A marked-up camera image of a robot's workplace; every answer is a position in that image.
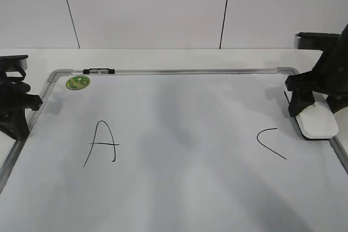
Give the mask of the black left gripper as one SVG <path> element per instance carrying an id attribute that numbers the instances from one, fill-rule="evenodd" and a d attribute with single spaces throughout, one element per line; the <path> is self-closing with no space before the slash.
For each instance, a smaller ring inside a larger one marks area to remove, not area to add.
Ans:
<path id="1" fill-rule="evenodd" d="M 43 104 L 39 95 L 31 95 L 29 84 L 24 82 L 26 73 L 16 69 L 19 76 L 8 76 L 1 69 L 1 132 L 12 139 L 26 139 L 29 128 L 26 121 L 25 109 L 38 111 Z"/>

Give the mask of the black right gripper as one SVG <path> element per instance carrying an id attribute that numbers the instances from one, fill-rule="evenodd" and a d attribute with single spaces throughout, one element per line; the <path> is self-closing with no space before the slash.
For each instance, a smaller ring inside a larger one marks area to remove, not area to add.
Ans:
<path id="1" fill-rule="evenodd" d="M 333 114 L 348 107 L 347 50 L 323 52 L 311 71 L 289 76 L 285 85 L 292 92 L 291 117 L 315 103 L 314 92 L 328 95 L 326 102 Z"/>

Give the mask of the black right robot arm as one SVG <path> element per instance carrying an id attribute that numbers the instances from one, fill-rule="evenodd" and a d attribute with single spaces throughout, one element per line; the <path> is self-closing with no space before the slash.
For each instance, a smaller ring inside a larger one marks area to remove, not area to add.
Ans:
<path id="1" fill-rule="evenodd" d="M 327 95 L 332 113 L 347 107 L 347 27 L 341 34 L 299 32 L 295 48 L 322 51 L 312 70 L 289 76 L 285 85 L 292 97 L 288 107 L 291 117 L 315 103 L 314 92 Z"/>

